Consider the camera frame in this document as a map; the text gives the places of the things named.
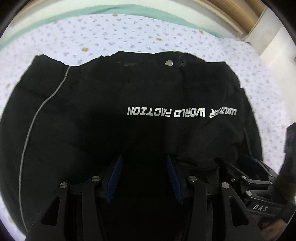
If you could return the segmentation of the black hooded jacket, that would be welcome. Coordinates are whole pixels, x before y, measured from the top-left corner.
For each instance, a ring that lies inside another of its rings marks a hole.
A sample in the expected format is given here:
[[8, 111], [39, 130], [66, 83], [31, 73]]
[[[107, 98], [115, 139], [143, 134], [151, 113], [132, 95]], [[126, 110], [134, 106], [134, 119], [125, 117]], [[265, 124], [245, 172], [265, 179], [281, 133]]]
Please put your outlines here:
[[186, 53], [37, 56], [1, 117], [1, 195], [26, 240], [262, 240], [226, 216], [226, 163], [245, 158], [262, 149], [236, 74]]

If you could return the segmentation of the white floral quilt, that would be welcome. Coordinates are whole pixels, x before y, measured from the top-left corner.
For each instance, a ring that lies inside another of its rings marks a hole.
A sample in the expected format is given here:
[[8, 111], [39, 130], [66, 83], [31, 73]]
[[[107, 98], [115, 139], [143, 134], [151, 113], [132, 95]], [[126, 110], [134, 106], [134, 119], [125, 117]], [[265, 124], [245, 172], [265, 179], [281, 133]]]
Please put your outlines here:
[[5, 106], [35, 56], [45, 54], [78, 66], [116, 51], [156, 53], [181, 51], [207, 61], [225, 61], [237, 74], [251, 101], [267, 164], [279, 171], [283, 163], [285, 128], [293, 122], [284, 87], [288, 85], [283, 49], [292, 44], [284, 27], [263, 52], [249, 40], [220, 38], [200, 27], [125, 14], [71, 16], [36, 24], [1, 43], [1, 106]]

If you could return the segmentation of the green bed sheet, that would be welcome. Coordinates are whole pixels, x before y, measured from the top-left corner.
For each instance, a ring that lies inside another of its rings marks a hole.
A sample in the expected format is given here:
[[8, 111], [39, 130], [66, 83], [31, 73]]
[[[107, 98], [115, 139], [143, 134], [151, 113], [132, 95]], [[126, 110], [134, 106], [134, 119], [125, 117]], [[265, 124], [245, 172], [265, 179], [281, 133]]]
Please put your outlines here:
[[46, 1], [17, 14], [1, 36], [1, 48], [39, 26], [61, 19], [95, 14], [145, 16], [186, 27], [201, 29], [216, 37], [225, 33], [219, 17], [205, 7], [193, 9], [174, 1]]

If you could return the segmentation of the wooden striped headboard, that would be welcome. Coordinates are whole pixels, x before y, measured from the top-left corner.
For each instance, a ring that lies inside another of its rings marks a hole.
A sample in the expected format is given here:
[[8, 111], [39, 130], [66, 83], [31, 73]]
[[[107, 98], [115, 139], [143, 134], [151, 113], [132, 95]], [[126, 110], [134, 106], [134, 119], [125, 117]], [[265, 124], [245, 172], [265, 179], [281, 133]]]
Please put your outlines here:
[[252, 31], [266, 8], [265, 4], [258, 0], [201, 0], [195, 2], [221, 17], [241, 35], [247, 35]]

